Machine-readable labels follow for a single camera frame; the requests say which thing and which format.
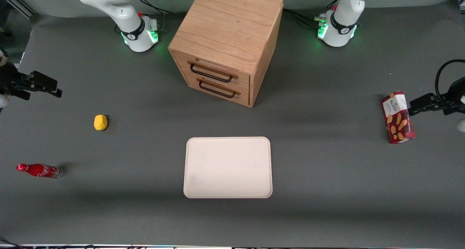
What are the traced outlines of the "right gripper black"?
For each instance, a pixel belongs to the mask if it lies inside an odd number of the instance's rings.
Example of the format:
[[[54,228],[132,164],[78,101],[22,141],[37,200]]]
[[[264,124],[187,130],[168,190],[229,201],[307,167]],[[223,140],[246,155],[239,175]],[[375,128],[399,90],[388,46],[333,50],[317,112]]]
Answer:
[[[29,75],[20,73],[13,63],[6,63],[0,67],[0,93],[2,95],[14,95],[28,101],[31,91],[48,93],[61,98],[62,90],[57,89],[57,83],[55,79],[41,72],[30,72]]]

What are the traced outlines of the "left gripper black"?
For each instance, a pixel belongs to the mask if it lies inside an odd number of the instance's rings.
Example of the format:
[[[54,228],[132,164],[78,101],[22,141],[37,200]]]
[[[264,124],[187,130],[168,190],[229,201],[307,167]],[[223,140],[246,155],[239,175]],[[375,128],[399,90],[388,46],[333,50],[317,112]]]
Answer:
[[[465,94],[465,77],[455,81],[445,94],[445,103],[450,108],[447,108],[434,93],[427,93],[419,98],[410,101],[409,115],[414,116],[428,111],[439,111],[445,109],[445,115],[453,113],[465,113],[464,100]]]

